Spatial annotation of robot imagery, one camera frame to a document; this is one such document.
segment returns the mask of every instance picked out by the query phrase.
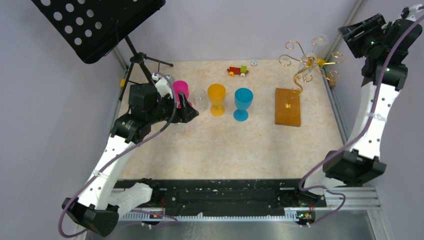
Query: pink cup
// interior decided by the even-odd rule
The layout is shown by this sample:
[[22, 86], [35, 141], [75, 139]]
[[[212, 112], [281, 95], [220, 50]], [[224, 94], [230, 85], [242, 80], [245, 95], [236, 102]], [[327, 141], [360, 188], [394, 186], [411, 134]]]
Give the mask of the pink cup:
[[185, 97], [187, 99], [189, 99], [189, 85], [187, 84], [187, 82], [183, 81], [183, 80], [178, 80], [175, 81], [172, 84], [173, 89], [175, 90], [176, 94], [177, 94], [177, 100], [178, 102], [180, 102], [180, 99], [178, 98], [178, 94], [179, 93], [184, 93]]

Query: beige tabletop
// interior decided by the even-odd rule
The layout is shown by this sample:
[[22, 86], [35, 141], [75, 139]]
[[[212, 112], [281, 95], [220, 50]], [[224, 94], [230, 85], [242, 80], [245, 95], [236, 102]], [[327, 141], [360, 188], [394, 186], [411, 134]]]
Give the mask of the beige tabletop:
[[[160, 66], [164, 74], [184, 80], [192, 93], [220, 83], [226, 88], [225, 114], [212, 116], [209, 109], [193, 121], [171, 124], [153, 140], [139, 147], [127, 162], [122, 179], [276, 179], [301, 178], [330, 150], [342, 144], [322, 77], [304, 83], [300, 96], [301, 127], [275, 125], [276, 88], [293, 88], [298, 66], [282, 66], [275, 60], [181, 61], [174, 67]], [[147, 62], [151, 72], [157, 63]], [[230, 65], [247, 66], [245, 78], [228, 76]], [[140, 67], [134, 67], [131, 81], [146, 83]], [[248, 120], [233, 118], [234, 93], [249, 88], [253, 102]], [[120, 114], [128, 109], [129, 87]], [[157, 123], [152, 133], [165, 123]]]

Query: brown wooden board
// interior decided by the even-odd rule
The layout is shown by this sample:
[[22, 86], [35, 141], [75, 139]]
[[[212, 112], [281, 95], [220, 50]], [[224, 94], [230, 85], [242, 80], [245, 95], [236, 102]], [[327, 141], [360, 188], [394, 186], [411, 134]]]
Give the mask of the brown wooden board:
[[275, 124], [286, 125], [292, 127], [301, 126], [301, 98], [300, 96], [290, 101], [290, 107], [286, 104], [294, 95], [292, 89], [276, 88], [275, 89]]

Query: tripod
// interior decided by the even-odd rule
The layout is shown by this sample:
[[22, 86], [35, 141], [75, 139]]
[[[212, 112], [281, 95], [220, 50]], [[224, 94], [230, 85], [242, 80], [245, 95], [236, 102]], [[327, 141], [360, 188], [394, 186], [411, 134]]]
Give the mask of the tripod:
[[152, 79], [152, 73], [149, 71], [149, 69], [145, 65], [145, 59], [157, 62], [158, 63], [157, 71], [159, 71], [160, 64], [165, 64], [171, 67], [174, 66], [172, 63], [168, 63], [165, 61], [161, 61], [161, 60], [149, 57], [143, 52], [137, 52], [130, 38], [128, 36], [125, 36], [124, 39], [134, 56], [132, 56], [129, 59], [129, 61], [131, 62], [131, 65], [129, 66], [128, 74], [126, 75], [125, 83], [123, 85], [122, 91], [119, 96], [120, 101], [122, 101], [122, 98], [124, 97], [124, 92], [125, 92], [125, 89], [127, 88], [128, 81], [130, 80], [130, 76], [131, 76], [131, 72], [133, 71], [134, 64], [140, 65], [141, 70], [143, 71], [144, 75], [147, 78], [147, 81], [153, 86], [155, 85], [156, 82]]

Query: wall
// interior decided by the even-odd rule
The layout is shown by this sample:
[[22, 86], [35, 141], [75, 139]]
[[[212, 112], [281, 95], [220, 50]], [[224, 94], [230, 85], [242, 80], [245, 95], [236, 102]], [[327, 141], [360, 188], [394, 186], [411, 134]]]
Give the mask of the wall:
[[[383, 14], [386, 21], [393, 21], [405, 6], [415, 4], [417, 1], [414, 0], [397, 0], [390, 4], [386, 4], [384, 0], [367, 1], [354, 22], [360, 22], [377, 13]], [[359, 108], [363, 79], [361, 68], [365, 59], [355, 59], [345, 43], [338, 51], [347, 55], [347, 59], [335, 66], [341, 72], [341, 80], [334, 91], [350, 132]], [[387, 164], [387, 169], [384, 175], [371, 183], [377, 189], [394, 239], [422, 239], [424, 234], [424, 216], [417, 214], [424, 199], [423, 60], [424, 36], [421, 35], [410, 47], [409, 55], [403, 61], [409, 68], [408, 77], [404, 89], [392, 106], [381, 139], [380, 157]]]
[[[129, 37], [137, 51], [162, 61], [276, 59], [315, 34], [332, 42], [355, 0], [168, 0]], [[119, 44], [125, 60], [131, 52]]]
[[0, 22], [0, 239], [61, 239], [61, 204], [106, 146], [123, 72], [112, 54], [84, 64], [31, 1], [1, 1]]

